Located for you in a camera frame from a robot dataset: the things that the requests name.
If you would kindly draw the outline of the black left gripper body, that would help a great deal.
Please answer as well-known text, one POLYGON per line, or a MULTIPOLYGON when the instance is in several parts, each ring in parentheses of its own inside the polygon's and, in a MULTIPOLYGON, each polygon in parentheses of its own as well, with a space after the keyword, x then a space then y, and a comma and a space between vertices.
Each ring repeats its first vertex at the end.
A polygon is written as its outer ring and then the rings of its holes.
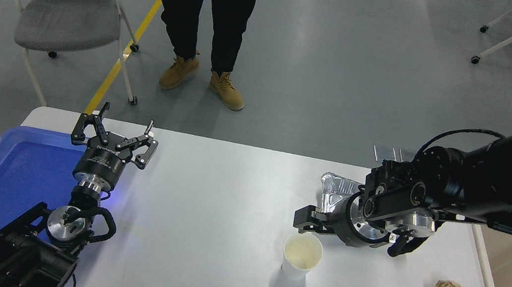
POLYGON ((90 139, 72 175, 78 182, 96 182, 103 190, 112 191, 132 155, 129 149, 117 151, 115 146, 110 148, 90 139))

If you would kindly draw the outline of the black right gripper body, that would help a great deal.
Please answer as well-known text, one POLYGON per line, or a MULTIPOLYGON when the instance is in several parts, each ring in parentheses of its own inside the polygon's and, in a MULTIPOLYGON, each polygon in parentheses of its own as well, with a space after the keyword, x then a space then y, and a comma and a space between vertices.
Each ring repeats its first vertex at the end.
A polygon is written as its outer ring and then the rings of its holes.
POLYGON ((356 200, 360 193, 355 193, 346 199, 342 199, 334 208, 332 228, 335 235, 347 246, 352 248, 365 247, 367 244, 363 241, 354 228, 353 218, 358 217, 358 205, 356 200))

